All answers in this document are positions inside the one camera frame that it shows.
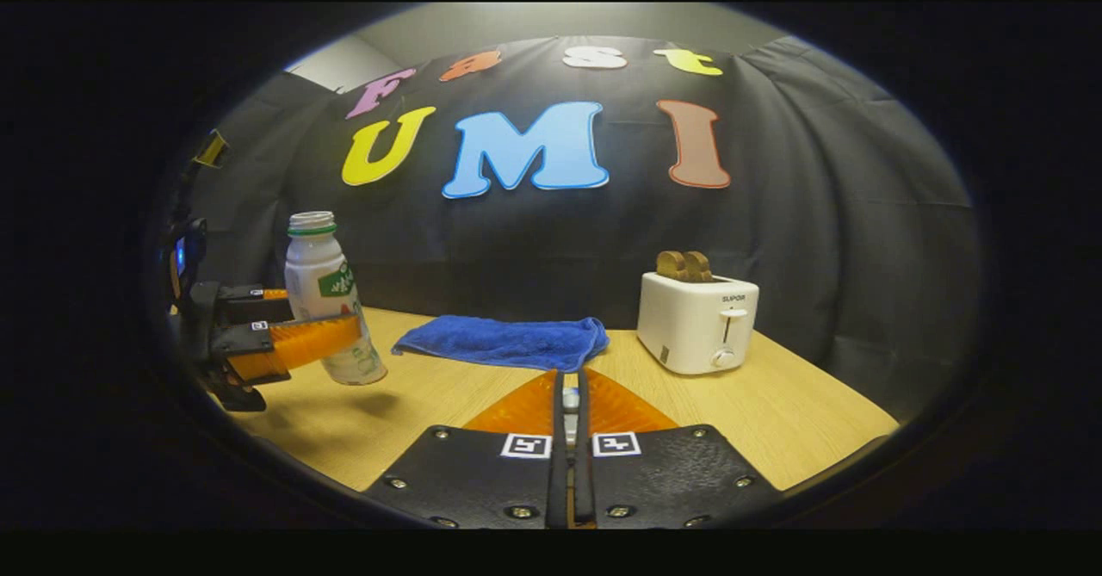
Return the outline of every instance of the letter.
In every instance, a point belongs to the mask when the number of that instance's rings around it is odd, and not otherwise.
[[[478,73],[480,69],[488,69],[499,65],[501,63],[501,52],[500,51],[486,51],[484,53],[476,53],[455,62],[452,67],[447,69],[447,73],[440,75],[441,80],[452,80],[453,78],[463,77],[464,74]]]
[[[609,46],[571,46],[562,62],[568,66],[608,69],[627,65],[627,59],[620,55],[623,53]]]
[[[371,153],[371,145],[383,128],[390,124],[389,121],[376,121],[374,124],[365,126],[357,130],[352,137],[352,149],[345,156],[344,171],[341,173],[345,184],[358,187],[361,184],[375,183],[387,173],[393,172],[398,165],[406,160],[413,148],[413,140],[417,140],[417,132],[421,129],[424,118],[435,112],[436,108],[413,109],[398,118],[398,135],[395,137],[395,144],[390,146],[390,152],[386,156],[371,163],[368,156]]]
[[[409,69],[401,70],[401,73],[391,74],[390,77],[382,77],[368,83],[368,85],[364,86],[364,95],[356,102],[356,108],[352,109],[345,119],[350,120],[361,112],[369,112],[369,110],[377,108],[379,106],[379,98],[389,97],[390,93],[393,93],[398,88],[403,78],[413,77],[414,74],[417,74],[417,68],[410,67]]]
[[[731,184],[731,175],[720,167],[712,122],[720,117],[712,109],[681,100],[658,100],[673,120],[678,140],[678,163],[670,167],[670,180],[685,187],[722,188]]]
[[[500,112],[464,118],[455,124],[463,143],[455,176],[443,188],[445,198],[473,198],[489,191],[490,183],[482,175],[484,155],[499,183],[511,192],[541,150],[542,167],[532,175],[537,187],[601,187],[608,183],[608,172],[597,164],[593,148],[593,118],[601,110],[598,102],[551,105],[523,135]]]
[[[685,73],[693,74],[705,74],[709,77],[719,77],[723,74],[723,70],[717,69],[715,66],[705,66],[700,62],[712,62],[712,57],[707,55],[698,55],[689,50],[657,50],[656,55],[666,55],[667,62],[677,69],[683,69]]]

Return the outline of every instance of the green label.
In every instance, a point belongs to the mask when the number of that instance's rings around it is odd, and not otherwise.
[[[324,278],[317,279],[317,289],[321,291],[322,296],[327,297],[347,296],[354,284],[355,279],[352,276],[352,270],[348,269],[347,262],[342,263],[341,270],[335,271],[335,273],[329,273]]]

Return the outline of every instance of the toaster knob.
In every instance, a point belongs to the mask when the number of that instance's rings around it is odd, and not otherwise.
[[[716,354],[713,354],[712,356],[712,365],[713,367],[716,368],[725,368],[728,365],[734,363],[734,361],[735,361],[735,352],[733,351],[733,349],[730,348],[720,349],[719,351],[716,351]]]

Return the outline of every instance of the screw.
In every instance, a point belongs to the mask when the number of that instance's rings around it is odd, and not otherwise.
[[[529,508],[509,508],[509,515],[520,520],[528,520],[528,518],[534,517],[536,513]]]

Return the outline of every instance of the bottle cap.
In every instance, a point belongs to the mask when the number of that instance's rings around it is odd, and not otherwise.
[[[336,230],[337,224],[332,211],[300,211],[291,215],[287,227],[288,236],[327,235]]]

